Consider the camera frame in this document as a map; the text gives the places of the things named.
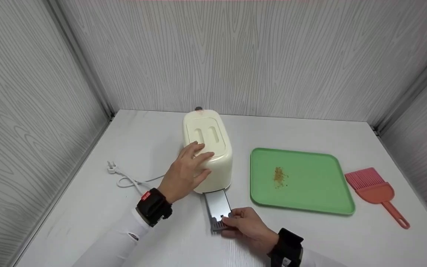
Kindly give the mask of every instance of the pink brush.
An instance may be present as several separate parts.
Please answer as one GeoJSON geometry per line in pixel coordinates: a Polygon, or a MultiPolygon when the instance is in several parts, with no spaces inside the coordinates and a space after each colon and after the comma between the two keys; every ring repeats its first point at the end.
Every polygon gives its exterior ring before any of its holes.
{"type": "Polygon", "coordinates": [[[374,168],[350,172],[345,175],[345,179],[363,200],[372,204],[382,204],[401,227],[410,228],[405,217],[390,203],[395,196],[393,187],[384,181],[374,168]]]}

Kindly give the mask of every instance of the red label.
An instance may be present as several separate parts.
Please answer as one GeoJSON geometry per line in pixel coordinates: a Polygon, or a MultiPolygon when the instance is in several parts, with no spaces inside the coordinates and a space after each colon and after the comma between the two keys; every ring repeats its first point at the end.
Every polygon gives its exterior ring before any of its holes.
{"type": "Polygon", "coordinates": [[[141,200],[142,201],[145,201],[147,198],[148,198],[148,196],[150,196],[151,195],[151,192],[149,192],[149,191],[147,191],[146,193],[144,193],[144,195],[141,197],[141,200]]]}

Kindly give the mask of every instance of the black wrist strap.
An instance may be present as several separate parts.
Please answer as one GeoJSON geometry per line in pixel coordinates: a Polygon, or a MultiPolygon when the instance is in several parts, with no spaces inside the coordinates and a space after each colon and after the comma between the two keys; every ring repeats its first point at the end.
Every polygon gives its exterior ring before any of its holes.
{"type": "Polygon", "coordinates": [[[166,197],[157,188],[153,188],[144,193],[136,208],[149,226],[154,227],[161,218],[171,216],[171,206],[166,197]]]}
{"type": "Polygon", "coordinates": [[[279,233],[278,243],[269,254],[271,267],[299,267],[302,259],[302,237],[282,228],[279,233]]]}

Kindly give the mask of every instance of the hand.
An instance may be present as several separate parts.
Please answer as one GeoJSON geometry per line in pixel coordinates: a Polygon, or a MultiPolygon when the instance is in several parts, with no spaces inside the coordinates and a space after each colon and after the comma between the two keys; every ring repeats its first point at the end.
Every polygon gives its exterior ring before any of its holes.
{"type": "Polygon", "coordinates": [[[187,196],[212,172],[204,169],[195,176],[198,167],[214,155],[213,152],[206,152],[194,157],[194,154],[202,150],[205,144],[198,144],[197,141],[188,144],[179,153],[176,161],[171,164],[168,172],[158,187],[158,190],[166,197],[169,203],[174,203],[187,196]]]}
{"type": "Polygon", "coordinates": [[[250,207],[234,208],[232,218],[223,217],[222,221],[228,226],[237,228],[237,230],[223,230],[223,237],[239,238],[255,252],[268,254],[278,243],[279,235],[269,229],[250,207]]]}

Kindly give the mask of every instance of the food crumbs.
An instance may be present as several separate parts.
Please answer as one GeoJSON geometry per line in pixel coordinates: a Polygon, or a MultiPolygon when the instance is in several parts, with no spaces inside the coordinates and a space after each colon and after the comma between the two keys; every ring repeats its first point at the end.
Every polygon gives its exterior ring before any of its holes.
{"type": "Polygon", "coordinates": [[[274,179],[273,180],[275,181],[275,184],[276,184],[275,188],[276,189],[284,186],[284,184],[283,184],[283,182],[284,182],[284,176],[285,175],[284,175],[283,169],[281,167],[276,167],[274,169],[274,179]]]}

